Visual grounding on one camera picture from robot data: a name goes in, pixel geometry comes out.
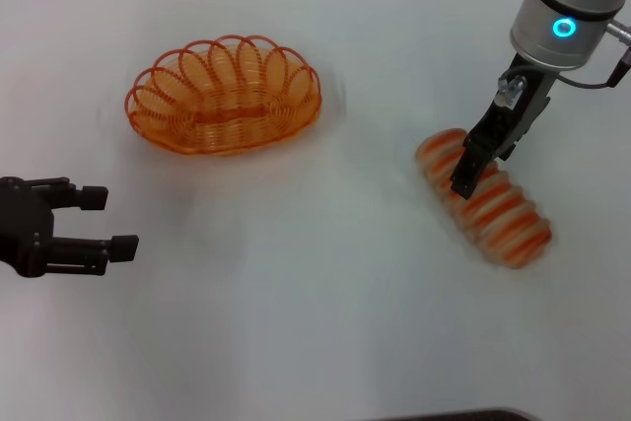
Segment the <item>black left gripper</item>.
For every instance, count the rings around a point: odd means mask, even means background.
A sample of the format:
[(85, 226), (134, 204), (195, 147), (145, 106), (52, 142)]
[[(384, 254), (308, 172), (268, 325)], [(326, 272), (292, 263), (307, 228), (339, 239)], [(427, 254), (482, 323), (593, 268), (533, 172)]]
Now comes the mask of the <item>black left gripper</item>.
[(2, 177), (1, 261), (22, 277), (40, 277), (45, 272), (103, 276), (109, 263), (132, 261), (137, 235), (52, 240), (51, 209), (104, 210), (107, 197), (106, 187), (78, 188), (68, 177), (30, 179), (29, 183), (15, 176)]

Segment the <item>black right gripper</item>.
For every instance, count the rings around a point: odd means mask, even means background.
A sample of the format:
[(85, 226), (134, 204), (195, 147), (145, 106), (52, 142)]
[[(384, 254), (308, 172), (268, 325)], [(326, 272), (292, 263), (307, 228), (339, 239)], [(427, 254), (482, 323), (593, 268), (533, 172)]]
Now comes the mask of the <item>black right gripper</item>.
[(451, 191), (463, 199), (472, 196), (494, 158), (502, 161), (510, 158), (517, 143), (550, 102), (549, 92), (556, 82), (552, 72), (533, 65), (518, 53), (509, 67), (510, 70), (514, 68), (519, 71), (507, 71), (507, 80), (526, 81), (519, 97), (511, 105), (500, 105), (499, 96), (496, 96), (464, 139), (463, 153), (450, 177)]

